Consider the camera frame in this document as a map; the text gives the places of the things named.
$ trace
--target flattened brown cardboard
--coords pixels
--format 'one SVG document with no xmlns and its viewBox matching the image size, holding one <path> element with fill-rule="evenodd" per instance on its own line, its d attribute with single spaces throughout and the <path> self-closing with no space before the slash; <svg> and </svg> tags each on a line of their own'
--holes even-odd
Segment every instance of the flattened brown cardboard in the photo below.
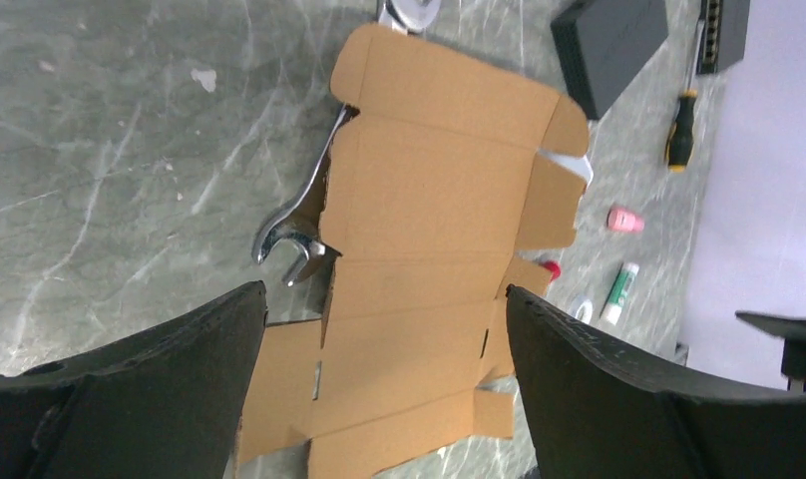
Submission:
<svg viewBox="0 0 806 479">
<path fill-rule="evenodd" d="M 550 280 L 515 250 L 574 240 L 585 183 L 539 149 L 581 157 L 582 110 L 378 25 L 351 34 L 330 87 L 360 110 L 333 140 L 319 222 L 343 256 L 323 320 L 265 333 L 239 461 L 311 439 L 311 478 L 361 478 L 511 437 L 512 396 L 477 386 L 514 372 L 506 285 Z"/>
</svg>

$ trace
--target red cap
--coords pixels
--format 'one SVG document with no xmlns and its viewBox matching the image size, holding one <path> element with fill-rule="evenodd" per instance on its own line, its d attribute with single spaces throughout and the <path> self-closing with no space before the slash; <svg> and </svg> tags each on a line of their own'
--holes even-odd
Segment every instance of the red cap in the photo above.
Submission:
<svg viewBox="0 0 806 479">
<path fill-rule="evenodd" d="M 550 282 L 555 281 L 562 275 L 562 267 L 555 261 L 544 261 L 541 263 L 541 267 L 549 271 L 553 276 L 550 278 Z"/>
</svg>

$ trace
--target marble tabletop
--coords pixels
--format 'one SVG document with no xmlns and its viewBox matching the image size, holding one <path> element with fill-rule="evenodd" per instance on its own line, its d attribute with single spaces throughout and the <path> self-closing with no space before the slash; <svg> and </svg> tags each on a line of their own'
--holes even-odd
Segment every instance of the marble tabletop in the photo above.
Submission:
<svg viewBox="0 0 806 479">
<path fill-rule="evenodd" d="M 431 41 L 565 90 L 550 21 L 570 0 L 445 0 Z M 576 243 L 548 299 L 602 306 L 619 264 L 641 265 L 617 326 L 670 357 L 681 316 L 722 78 L 699 82 L 698 146 L 685 174 L 661 152 L 698 1 L 667 1 L 670 37 L 605 117 L 591 123 L 596 176 Z M 317 315 L 325 279 L 278 281 L 281 248 L 250 246 L 290 198 L 336 113 L 327 81 L 374 0 L 0 0 L 0 373 L 17 374 L 176 317 L 263 279 L 271 319 Z M 646 230 L 604 228 L 613 203 Z M 381 476 L 518 477 L 534 464 L 512 379 L 516 438 L 470 438 Z M 301 477 L 303 448 L 257 459 L 242 478 Z"/>
</svg>

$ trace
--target screwdriver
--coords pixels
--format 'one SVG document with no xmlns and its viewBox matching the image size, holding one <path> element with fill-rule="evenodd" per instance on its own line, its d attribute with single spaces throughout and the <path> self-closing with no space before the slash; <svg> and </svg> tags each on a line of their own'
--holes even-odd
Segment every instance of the screwdriver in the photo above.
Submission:
<svg viewBox="0 0 806 479">
<path fill-rule="evenodd" d="M 693 47 L 693 60 L 688 70 L 688 80 L 685 92 L 679 96 L 679 110 L 673 125 L 670 126 L 670 133 L 667 135 L 667 148 L 664 155 L 667 159 L 667 167 L 672 172 L 680 173 L 685 171 L 688 162 L 693 155 L 693 121 L 694 106 L 696 105 L 696 90 L 692 88 L 694 77 L 696 76 L 696 64 L 699 58 L 699 43 L 702 41 L 702 20 L 696 23 L 696 38 Z"/>
</svg>

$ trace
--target white wall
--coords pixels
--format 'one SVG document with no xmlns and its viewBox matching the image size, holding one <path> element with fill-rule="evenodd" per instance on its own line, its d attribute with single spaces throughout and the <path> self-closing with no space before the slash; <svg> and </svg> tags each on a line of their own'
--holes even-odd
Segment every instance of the white wall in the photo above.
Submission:
<svg viewBox="0 0 806 479">
<path fill-rule="evenodd" d="M 688 365 L 785 388 L 781 341 L 736 309 L 806 315 L 806 0 L 752 0 L 688 284 Z"/>
</svg>

